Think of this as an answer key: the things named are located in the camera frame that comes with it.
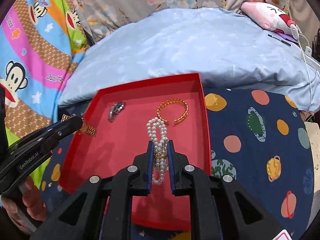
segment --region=metal screw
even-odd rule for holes
[[[194,166],[192,166],[192,165],[186,165],[186,166],[184,167],[184,169],[185,169],[186,171],[189,171],[189,172],[195,170]]]
[[[233,180],[232,176],[230,175],[224,175],[222,177],[222,179],[225,181],[225,182],[231,182]]]
[[[89,179],[89,181],[90,181],[91,183],[97,183],[99,180],[100,180],[100,179],[99,179],[98,176],[92,176],[92,177]]]
[[[127,169],[129,172],[136,172],[138,170],[137,166],[131,165]]]

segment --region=cartoon monkey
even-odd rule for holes
[[[0,85],[5,89],[5,103],[9,107],[18,105],[17,91],[28,85],[26,71],[19,62],[8,62],[6,68],[6,79],[0,79]]]

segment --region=red box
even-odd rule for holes
[[[156,116],[158,106],[171,98],[189,106],[187,118],[177,124],[185,109],[181,104],[166,106],[161,115],[170,124],[168,138],[175,150],[185,154],[190,164],[211,174],[209,129],[204,93],[198,73],[160,77],[100,90],[84,118],[97,128],[96,137],[76,134],[71,142],[60,177],[60,186],[74,192],[92,175],[115,175],[132,165],[136,155],[146,152],[149,136],[146,124]],[[125,108],[113,122],[108,112],[115,102]],[[191,229],[189,197],[174,197],[169,173],[161,185],[153,185],[148,197],[133,197],[132,223],[166,230]]]

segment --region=pink and white plush pillow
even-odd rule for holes
[[[293,24],[300,32],[300,28],[290,19],[290,16],[272,4],[244,2],[240,9],[265,30],[292,36],[290,25]]]

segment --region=orange star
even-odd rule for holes
[[[12,40],[13,40],[13,39],[17,39],[17,38],[19,37],[20,33],[21,33],[21,31],[20,31],[19,28],[18,28],[18,29],[15,29],[15,30],[12,32],[12,37],[11,37],[11,39],[12,39]]]

